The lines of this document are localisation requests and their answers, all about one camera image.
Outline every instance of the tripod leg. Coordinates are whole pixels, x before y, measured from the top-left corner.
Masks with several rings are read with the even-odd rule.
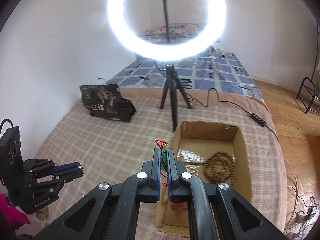
[[[190,102],[189,102],[189,100],[188,100],[188,97],[187,97],[187,95],[186,95],[186,92],[184,91],[184,88],[183,88],[183,85],[182,85],[181,80],[180,80],[179,78],[177,78],[177,79],[175,80],[175,82],[177,83],[177,86],[178,86],[179,90],[181,91],[181,94],[182,94],[182,96],[183,96],[183,98],[184,98],[184,100],[185,100],[188,108],[189,108],[189,109],[192,109],[192,106],[191,106],[191,104],[190,104]]]
[[[171,101],[171,116],[172,116],[172,128],[176,130],[178,126],[178,106],[177,106],[177,90],[174,82],[169,82],[170,101]]]
[[[164,83],[164,88],[163,88],[163,93],[162,93],[162,98],[161,98],[160,109],[162,109],[163,106],[164,106],[164,101],[165,101],[165,98],[167,97],[167,93],[168,93],[168,82],[167,82],[167,80],[166,80],[165,83]]]

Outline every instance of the open cardboard box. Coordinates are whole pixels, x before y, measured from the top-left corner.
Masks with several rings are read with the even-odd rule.
[[[230,154],[235,161],[233,188],[251,202],[252,187],[247,152],[243,135],[237,126],[215,122],[183,122],[175,130],[168,148],[173,149],[175,159],[184,163],[188,172],[208,183],[210,181],[203,173],[206,159],[218,151]],[[167,188],[162,187],[155,225],[160,231],[188,237],[188,210],[173,211],[171,204]]]

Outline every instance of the wooden floor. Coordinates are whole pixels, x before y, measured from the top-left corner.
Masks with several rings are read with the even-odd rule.
[[[316,203],[320,203],[320,115],[313,112],[304,114],[302,110],[305,109],[300,100],[295,99],[295,92],[261,81],[255,80],[255,83],[271,111],[287,174],[296,175],[299,196],[307,205],[311,205],[312,196]],[[287,175],[288,186],[294,187],[292,181],[295,181],[294,176]],[[294,202],[294,190],[289,188],[287,221],[292,214]],[[298,203],[297,211],[308,211],[301,199]],[[296,217],[293,217],[291,225],[297,222]],[[299,228],[300,225],[290,231],[297,232]]]

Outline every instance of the baseboard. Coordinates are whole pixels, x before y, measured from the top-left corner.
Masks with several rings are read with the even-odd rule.
[[[296,89],[296,88],[293,88],[293,87],[289,87],[287,85],[284,85],[282,83],[278,83],[278,82],[275,82],[273,80],[269,80],[269,79],[266,79],[266,78],[262,78],[262,77],[258,77],[258,76],[253,76],[253,75],[250,75],[252,77],[252,79],[256,79],[256,80],[259,80],[259,81],[262,81],[262,82],[266,82],[266,83],[269,83],[269,84],[273,84],[273,85],[276,85],[278,87],[282,87],[282,88],[285,88],[287,90],[291,90],[293,92],[298,92],[299,89]]]

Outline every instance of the beige plaid fabric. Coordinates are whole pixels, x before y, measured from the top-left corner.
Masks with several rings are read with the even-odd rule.
[[[58,164],[77,161],[84,168],[83,177],[67,183],[60,191],[59,199],[49,205],[51,221],[100,182],[113,185],[141,171],[143,162],[153,157],[154,139],[169,141],[172,137],[169,101],[163,110],[159,110],[159,99],[128,99],[137,109],[130,123],[92,117],[78,102],[43,143],[36,158],[52,158]],[[208,108],[194,104],[194,109],[189,110],[179,102],[178,107],[179,123],[193,120],[222,122],[237,125],[242,130],[252,177],[252,204],[283,230],[285,169],[274,135],[248,118],[244,111],[228,108],[227,104]],[[182,239],[156,229],[153,224],[155,210],[156,204],[141,204],[136,239]]]

